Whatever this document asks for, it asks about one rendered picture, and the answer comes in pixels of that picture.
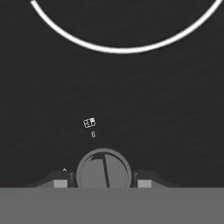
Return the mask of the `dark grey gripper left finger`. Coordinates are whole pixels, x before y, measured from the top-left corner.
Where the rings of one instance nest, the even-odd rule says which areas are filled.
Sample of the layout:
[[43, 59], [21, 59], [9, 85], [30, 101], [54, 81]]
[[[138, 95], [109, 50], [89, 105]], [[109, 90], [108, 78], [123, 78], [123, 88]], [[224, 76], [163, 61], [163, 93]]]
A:
[[75, 175], [73, 171], [52, 171], [45, 178], [27, 187], [71, 188], [75, 187]]

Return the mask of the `round grey stove knob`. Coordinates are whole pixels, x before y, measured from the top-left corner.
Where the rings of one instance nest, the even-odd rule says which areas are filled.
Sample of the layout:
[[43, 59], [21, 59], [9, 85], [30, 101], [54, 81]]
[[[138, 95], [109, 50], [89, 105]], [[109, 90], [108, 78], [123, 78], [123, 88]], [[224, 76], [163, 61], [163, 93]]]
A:
[[130, 188], [132, 172], [119, 152], [100, 148], [86, 154], [76, 170], [79, 188]]

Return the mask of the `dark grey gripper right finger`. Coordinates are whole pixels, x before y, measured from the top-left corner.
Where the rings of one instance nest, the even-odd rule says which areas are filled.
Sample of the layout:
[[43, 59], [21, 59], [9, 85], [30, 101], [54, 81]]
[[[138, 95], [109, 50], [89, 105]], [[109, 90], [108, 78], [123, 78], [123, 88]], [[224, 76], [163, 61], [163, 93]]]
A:
[[159, 177], [154, 171], [133, 171], [133, 186], [135, 188], [177, 187]]

